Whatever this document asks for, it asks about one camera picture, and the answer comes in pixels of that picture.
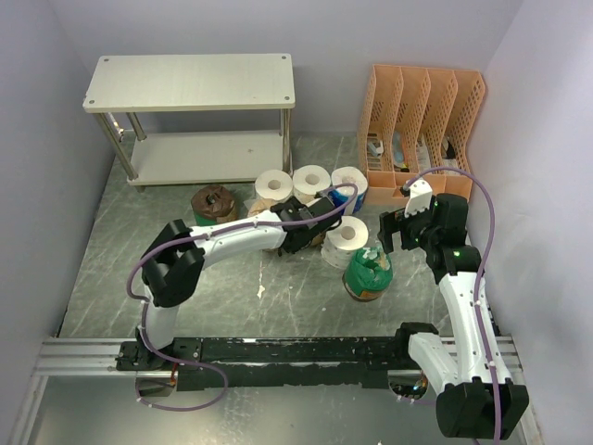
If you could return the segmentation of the green torn-wrapped paper roll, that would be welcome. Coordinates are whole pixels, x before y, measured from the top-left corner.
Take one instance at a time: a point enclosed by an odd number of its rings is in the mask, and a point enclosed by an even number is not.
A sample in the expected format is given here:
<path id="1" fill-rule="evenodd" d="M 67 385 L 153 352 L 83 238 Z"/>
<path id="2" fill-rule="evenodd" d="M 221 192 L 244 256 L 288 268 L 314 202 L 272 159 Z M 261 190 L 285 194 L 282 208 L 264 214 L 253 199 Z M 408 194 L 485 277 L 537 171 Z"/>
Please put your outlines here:
<path id="1" fill-rule="evenodd" d="M 360 302 L 379 299 L 392 280 L 392 263 L 381 247 L 358 249 L 342 276 L 349 296 Z"/>

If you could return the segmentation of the kraft-wrapped paper roll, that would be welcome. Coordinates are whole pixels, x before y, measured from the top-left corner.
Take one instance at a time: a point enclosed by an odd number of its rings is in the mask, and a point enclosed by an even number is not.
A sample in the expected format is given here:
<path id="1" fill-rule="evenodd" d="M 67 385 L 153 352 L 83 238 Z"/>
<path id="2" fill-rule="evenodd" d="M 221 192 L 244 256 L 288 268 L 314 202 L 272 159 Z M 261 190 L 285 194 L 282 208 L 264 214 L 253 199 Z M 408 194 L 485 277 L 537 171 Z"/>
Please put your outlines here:
<path id="1" fill-rule="evenodd" d="M 268 221 L 271 215 L 271 207 L 276 204 L 276 201 L 268 198 L 260 198 L 255 200 L 248 210 L 248 218 L 258 218 L 263 213 L 263 220 Z"/>
<path id="2" fill-rule="evenodd" d="M 323 242 L 324 238 L 325 238 L 325 233 L 320 233 L 320 234 L 316 235 L 309 243 L 309 246 L 311 248 L 319 246 Z"/>

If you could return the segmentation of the brown-green paper roll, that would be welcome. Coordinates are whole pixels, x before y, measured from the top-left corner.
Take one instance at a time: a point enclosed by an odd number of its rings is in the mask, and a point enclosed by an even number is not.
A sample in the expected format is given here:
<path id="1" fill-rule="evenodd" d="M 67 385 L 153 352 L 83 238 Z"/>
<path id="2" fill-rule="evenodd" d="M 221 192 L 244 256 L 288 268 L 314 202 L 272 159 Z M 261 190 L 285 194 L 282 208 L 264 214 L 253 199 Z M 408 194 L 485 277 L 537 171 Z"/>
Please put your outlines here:
<path id="1" fill-rule="evenodd" d="M 237 220 L 237 207 L 232 193 L 222 185 L 211 184 L 199 189 L 191 199 L 198 226 L 211 226 Z"/>

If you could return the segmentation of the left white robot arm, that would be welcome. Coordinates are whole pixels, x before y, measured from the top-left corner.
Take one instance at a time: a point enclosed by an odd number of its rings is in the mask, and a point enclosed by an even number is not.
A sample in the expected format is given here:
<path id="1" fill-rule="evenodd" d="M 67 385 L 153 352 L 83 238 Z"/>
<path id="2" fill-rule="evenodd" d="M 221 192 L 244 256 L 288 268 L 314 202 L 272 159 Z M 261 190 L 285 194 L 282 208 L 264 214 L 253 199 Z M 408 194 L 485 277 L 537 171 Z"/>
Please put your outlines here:
<path id="1" fill-rule="evenodd" d="M 145 286 L 137 337 L 139 358 L 150 369 L 168 366 L 173 357 L 173 329 L 180 306 L 190 299 L 200 274 L 227 259 L 257 250 L 294 254 L 339 224 L 341 211 L 322 197 L 311 206 L 295 198 L 269 210 L 212 226 L 166 225 L 132 271 Z"/>

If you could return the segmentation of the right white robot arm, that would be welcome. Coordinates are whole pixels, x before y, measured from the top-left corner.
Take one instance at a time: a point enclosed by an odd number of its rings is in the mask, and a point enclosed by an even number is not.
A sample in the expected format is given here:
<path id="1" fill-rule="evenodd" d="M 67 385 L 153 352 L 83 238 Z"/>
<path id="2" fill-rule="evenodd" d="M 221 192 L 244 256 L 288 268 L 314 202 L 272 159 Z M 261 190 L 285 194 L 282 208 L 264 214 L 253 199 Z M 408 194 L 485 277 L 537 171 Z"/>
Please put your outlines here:
<path id="1" fill-rule="evenodd" d="M 468 211 L 466 198 L 439 194 L 411 197 L 406 208 L 380 216 L 378 238 L 385 252 L 393 251 L 394 235 L 403 249 L 424 252 L 447 304 L 456 348 L 450 354 L 431 325 L 404 323 L 393 356 L 403 368 L 420 366 L 435 390 L 436 421 L 444 436 L 506 440 L 529 395 L 513 381 L 498 349 L 482 256 L 467 242 Z"/>

